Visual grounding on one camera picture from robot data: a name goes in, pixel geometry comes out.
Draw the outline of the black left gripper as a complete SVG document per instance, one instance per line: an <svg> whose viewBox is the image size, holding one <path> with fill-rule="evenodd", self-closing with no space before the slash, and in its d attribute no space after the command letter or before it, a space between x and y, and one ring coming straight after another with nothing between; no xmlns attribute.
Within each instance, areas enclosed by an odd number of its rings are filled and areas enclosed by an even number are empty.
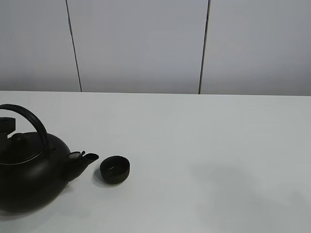
<svg viewBox="0 0 311 233"><path fill-rule="evenodd" d="M16 119L12 117L0 118L0 139L7 140L8 135L16 130Z"/></svg>

